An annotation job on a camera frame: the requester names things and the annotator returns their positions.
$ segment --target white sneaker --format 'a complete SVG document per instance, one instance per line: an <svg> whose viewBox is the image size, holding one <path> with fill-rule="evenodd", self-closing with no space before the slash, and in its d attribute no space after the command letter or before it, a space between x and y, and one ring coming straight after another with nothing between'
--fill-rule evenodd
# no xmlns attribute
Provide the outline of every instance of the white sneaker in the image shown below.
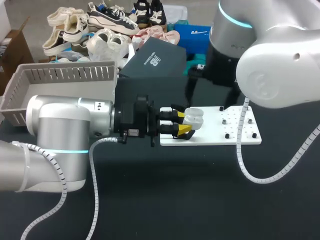
<svg viewBox="0 0 320 240"><path fill-rule="evenodd" d="M63 39L67 42L76 42L84 34L89 33L88 14L73 14L64 22Z"/></svg>
<svg viewBox="0 0 320 240"><path fill-rule="evenodd" d="M53 28L50 38L42 45L46 56L54 56L71 47L70 42L63 39L64 31Z"/></svg>
<svg viewBox="0 0 320 240"><path fill-rule="evenodd" d="M119 33L115 34L108 43L108 47L110 48L110 58L122 59L129 53L129 44L131 42L132 41L130 37Z"/></svg>
<svg viewBox="0 0 320 240"><path fill-rule="evenodd" d="M86 43L86 48L90 53L94 54L97 41L102 40L106 43L109 43L114 35L115 33L108 28L101 29L89 39L89 41Z"/></svg>
<svg viewBox="0 0 320 240"><path fill-rule="evenodd" d="M84 14L82 9L74 9L73 7L59 7L57 11L47 16L48 24L51 27L63 25L66 19L72 14Z"/></svg>

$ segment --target cardboard box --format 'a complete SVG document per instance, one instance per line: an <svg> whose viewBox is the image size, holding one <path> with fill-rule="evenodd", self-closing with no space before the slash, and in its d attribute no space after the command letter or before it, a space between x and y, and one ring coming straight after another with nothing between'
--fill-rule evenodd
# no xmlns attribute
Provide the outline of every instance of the cardboard box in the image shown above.
<svg viewBox="0 0 320 240"><path fill-rule="evenodd" d="M22 32L29 18L22 24L19 30L11 30L5 38L11 39L0 58L0 96L5 92L11 76L16 72L20 64L33 64L34 59L30 53L25 36Z"/></svg>
<svg viewBox="0 0 320 240"><path fill-rule="evenodd" d="M186 50L150 37L120 71L121 77L181 77L186 68Z"/></svg>
<svg viewBox="0 0 320 240"><path fill-rule="evenodd" d="M179 32L178 46L186 49L187 54L206 54L209 47L210 26L175 24Z"/></svg>

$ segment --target shoelace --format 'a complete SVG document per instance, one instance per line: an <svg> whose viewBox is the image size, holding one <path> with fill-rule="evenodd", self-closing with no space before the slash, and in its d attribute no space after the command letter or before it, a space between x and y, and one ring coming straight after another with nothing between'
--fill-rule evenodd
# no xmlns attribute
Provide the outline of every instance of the shoelace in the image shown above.
<svg viewBox="0 0 320 240"><path fill-rule="evenodd" d="M135 11L135 15L138 16L145 16L147 14L147 10L137 10Z"/></svg>
<svg viewBox="0 0 320 240"><path fill-rule="evenodd" d="M113 10L114 14L117 14L120 17L126 16L124 7L115 5L115 6L111 6L110 9Z"/></svg>
<svg viewBox="0 0 320 240"><path fill-rule="evenodd" d="M159 24L159 23L161 23L161 19L158 19L158 17L161 17L161 16L162 16L162 10L161 11L153 11L153 15L152 15L152 17L150 17L150 20Z"/></svg>
<svg viewBox="0 0 320 240"><path fill-rule="evenodd" d="M127 17L123 11L119 10L119 8L115 8L113 11L114 15L117 15L122 19L123 21L127 22L130 25L133 25L135 28L138 27L138 24L136 24L134 21L132 21L129 17Z"/></svg>

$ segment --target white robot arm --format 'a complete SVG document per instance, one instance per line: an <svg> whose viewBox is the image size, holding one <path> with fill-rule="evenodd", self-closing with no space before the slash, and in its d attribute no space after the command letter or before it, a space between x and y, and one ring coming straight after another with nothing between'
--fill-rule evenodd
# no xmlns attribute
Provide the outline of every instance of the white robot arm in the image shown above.
<svg viewBox="0 0 320 240"><path fill-rule="evenodd" d="M320 100L320 2L220 0L204 76L253 103L284 108Z"/></svg>

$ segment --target black cardboard box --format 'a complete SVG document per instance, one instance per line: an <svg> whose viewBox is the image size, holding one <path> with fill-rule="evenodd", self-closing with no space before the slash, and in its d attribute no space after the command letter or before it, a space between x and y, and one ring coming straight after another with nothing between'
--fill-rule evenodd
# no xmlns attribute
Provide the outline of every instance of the black cardboard box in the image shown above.
<svg viewBox="0 0 320 240"><path fill-rule="evenodd" d="M121 77L181 77L186 49L151 37L120 71Z"/></svg>

